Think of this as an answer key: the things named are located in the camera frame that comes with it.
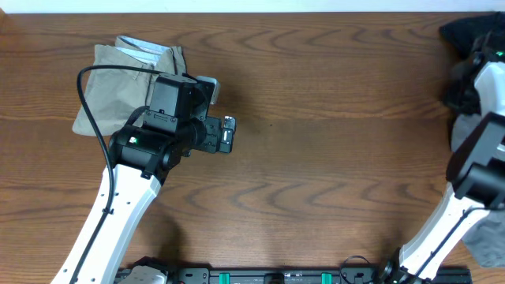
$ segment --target gray cloth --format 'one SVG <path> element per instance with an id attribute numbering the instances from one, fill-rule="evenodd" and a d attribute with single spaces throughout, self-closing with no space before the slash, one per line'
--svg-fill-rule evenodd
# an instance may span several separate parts
<path id="1" fill-rule="evenodd" d="M 478 114 L 458 116 L 452 130 L 452 151 L 458 150 L 480 122 Z M 491 211 L 462 240 L 480 266 L 505 267 L 505 211 Z"/>
<path id="2" fill-rule="evenodd" d="M 180 47 L 164 47 L 123 35 L 116 39 L 115 45 L 96 45 L 93 65 L 128 65 L 172 74 L 186 72 Z M 157 77 L 130 70 L 91 71 L 84 97 L 102 135 L 118 131 L 136 108 L 151 102 Z M 142 117 L 134 125 L 140 125 L 141 121 Z M 82 107 L 72 130 L 80 135 L 95 135 Z"/>

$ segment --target wooden table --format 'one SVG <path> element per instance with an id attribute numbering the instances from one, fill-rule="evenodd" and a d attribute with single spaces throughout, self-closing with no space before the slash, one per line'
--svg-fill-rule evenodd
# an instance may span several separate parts
<path id="1" fill-rule="evenodd" d="M 457 61 L 437 28 L 466 13 L 6 15 L 0 27 L 0 282 L 49 282 L 104 168 L 71 126 L 93 46 L 129 35 L 184 47 L 218 78 L 211 113 L 238 119 L 234 152 L 170 172 L 123 265 L 142 256 L 214 267 L 379 263 L 421 228 L 445 188 Z M 445 264 L 475 283 L 462 243 Z"/>

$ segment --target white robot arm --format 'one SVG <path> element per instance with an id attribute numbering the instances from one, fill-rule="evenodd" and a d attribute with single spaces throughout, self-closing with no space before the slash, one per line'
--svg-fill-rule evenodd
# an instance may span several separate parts
<path id="1" fill-rule="evenodd" d="M 216 79 L 159 73 L 151 105 L 133 112 L 126 125 L 110 137 L 107 150 L 80 86 L 82 74 L 92 69 L 159 73 L 119 65 L 95 65 L 79 73 L 77 90 L 104 150 L 107 167 L 92 211 L 54 284 L 112 283 L 138 222 L 169 171 L 182 156 L 189 157 L 192 149 L 230 153 L 234 140 L 234 118 L 225 117 L 222 125 L 220 119 L 207 116 L 219 92 Z M 142 127 L 134 126 L 142 114 Z M 152 283 L 163 278 L 154 276 L 149 279 Z"/>
<path id="2" fill-rule="evenodd" d="M 446 192 L 435 211 L 421 231 L 401 247 L 398 263 L 391 265 L 396 266 L 396 270 L 416 275 L 420 281 L 434 279 L 443 259 L 465 233 L 486 217 L 490 209 L 497 209 L 505 200 L 505 179 L 486 170 L 486 166 L 503 157 L 505 149 L 502 145 L 505 134 L 505 64 L 486 63 L 476 75 L 474 87 L 480 96 L 484 120 L 454 154 L 449 165 L 451 169 L 447 168 L 447 180 L 454 179 L 460 193 L 455 192 L 451 182 L 447 183 Z M 398 276 L 390 278 L 389 282 L 404 280 L 405 277 L 402 280 Z"/>

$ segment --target black cable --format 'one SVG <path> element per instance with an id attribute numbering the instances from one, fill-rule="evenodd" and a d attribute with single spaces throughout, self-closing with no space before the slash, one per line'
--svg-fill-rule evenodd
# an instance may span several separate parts
<path id="1" fill-rule="evenodd" d="M 149 106 L 139 106 L 137 107 L 132 114 L 129 116 L 128 120 L 126 121 L 125 125 L 133 125 L 137 119 L 146 111 L 149 109 Z"/>
<path id="2" fill-rule="evenodd" d="M 479 207 L 479 208 L 470 208 L 469 210 L 465 211 L 461 218 L 459 218 L 459 221 L 452 227 L 452 229 L 447 233 L 445 238 L 440 242 L 439 246 L 436 247 L 436 249 L 430 254 L 428 259 L 423 263 L 421 268 L 416 273 L 416 277 L 419 277 L 423 270 L 428 266 L 428 264 L 435 258 L 436 254 L 439 253 L 439 251 L 442 249 L 442 247 L 449 241 L 449 238 L 451 238 L 452 234 L 459 228 L 459 226 L 465 221 L 465 219 L 472 213 L 473 211 L 476 210 L 488 210 L 488 211 L 505 211 L 505 207 L 503 208 L 496 208 L 496 209 L 489 209 L 485 207 Z"/>
<path id="3" fill-rule="evenodd" d="M 95 132 L 96 137 L 98 138 L 98 142 L 100 143 L 100 147 L 102 148 L 103 156 L 105 157 L 105 163 L 107 164 L 107 169 L 109 172 L 109 196 L 107 198 L 107 205 L 103 209 L 102 217 L 100 217 L 98 224 L 96 224 L 96 228 L 93 231 L 92 236 L 89 238 L 89 242 L 86 245 L 86 248 L 84 249 L 84 251 L 82 252 L 82 256 L 80 256 L 79 262 L 76 265 L 76 269 L 74 270 L 74 272 L 72 274 L 72 278 L 70 279 L 70 284 L 74 284 L 75 282 L 77 282 L 77 276 L 79 275 L 80 269 L 82 268 L 84 261 L 86 260 L 86 256 L 88 256 L 88 253 L 93 246 L 93 242 L 95 241 L 96 236 L 98 235 L 98 232 L 100 231 L 100 228 L 102 228 L 102 225 L 105 222 L 105 218 L 107 217 L 107 215 L 109 215 L 109 213 L 111 213 L 110 206 L 112 205 L 112 200 L 114 198 L 114 172 L 112 170 L 112 163 L 110 162 L 109 151 L 107 150 L 107 145 L 105 144 L 105 140 L 103 139 L 102 133 L 100 132 L 98 125 L 96 124 L 96 121 L 93 118 L 92 112 L 89 110 L 88 104 L 86 103 L 86 99 L 84 98 L 84 93 L 82 92 L 82 82 L 81 82 L 82 76 L 87 71 L 95 70 L 95 69 L 124 69 L 124 70 L 146 72 L 146 73 L 151 73 L 151 74 L 162 73 L 161 71 L 157 71 L 157 70 L 137 68 L 137 67 L 132 67 L 132 66 L 94 65 L 94 66 L 88 66 L 88 67 L 82 69 L 79 72 L 79 75 L 77 75 L 77 92 L 79 93 L 80 103 L 82 104 L 82 108 L 84 109 L 84 112 L 86 113 L 86 116 L 88 117 L 89 122 L 92 125 L 93 131 Z"/>
<path id="4" fill-rule="evenodd" d="M 347 257 L 346 260 L 344 260 L 344 262 L 342 263 L 342 265 L 340 266 L 340 282 L 342 283 L 342 280 L 345 281 L 347 284 L 354 284 L 354 283 L 351 283 L 349 282 L 349 280 L 347 280 L 347 275 L 344 275 L 344 272 L 343 272 L 343 269 L 345 268 L 346 266 L 346 263 L 349 261 L 349 260 L 353 260 L 353 259 L 360 259 L 360 260 L 364 260 L 366 261 L 366 263 L 368 263 L 368 265 L 372 266 L 372 264 L 367 260 L 365 259 L 364 256 L 349 256 Z M 367 281 L 367 282 L 363 282 L 363 284 L 370 284 L 373 282 L 374 278 L 375 278 L 375 272 L 372 274 L 372 277 L 370 277 L 371 280 L 370 281 Z"/>

